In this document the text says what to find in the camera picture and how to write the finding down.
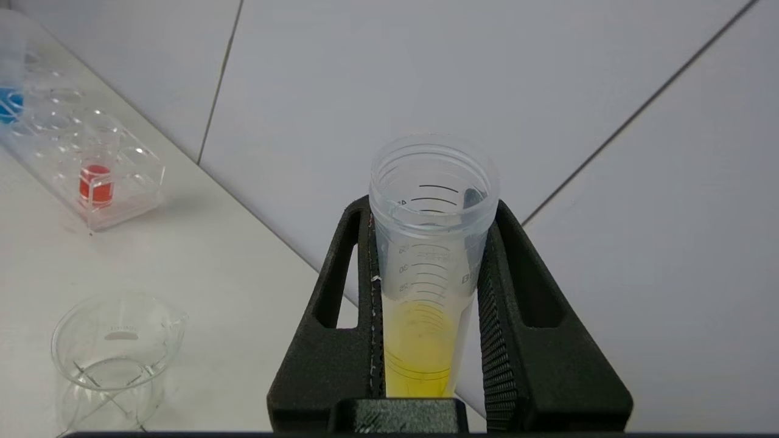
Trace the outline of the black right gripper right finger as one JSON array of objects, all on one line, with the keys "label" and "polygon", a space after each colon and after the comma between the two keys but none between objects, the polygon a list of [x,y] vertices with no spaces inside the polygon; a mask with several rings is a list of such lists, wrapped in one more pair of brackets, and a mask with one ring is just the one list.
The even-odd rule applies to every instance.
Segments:
[{"label": "black right gripper right finger", "polygon": [[490,432],[623,432],[631,392],[502,201],[478,276],[478,319]]}]

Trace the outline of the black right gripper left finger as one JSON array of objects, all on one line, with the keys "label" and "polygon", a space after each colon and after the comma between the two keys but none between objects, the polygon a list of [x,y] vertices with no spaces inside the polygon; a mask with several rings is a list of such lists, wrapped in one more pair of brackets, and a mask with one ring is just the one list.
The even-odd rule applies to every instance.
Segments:
[{"label": "black right gripper left finger", "polygon": [[[351,258],[358,263],[358,322],[338,328]],[[326,428],[334,407],[386,395],[382,285],[368,197],[343,211],[294,338],[267,394],[271,426]]]}]

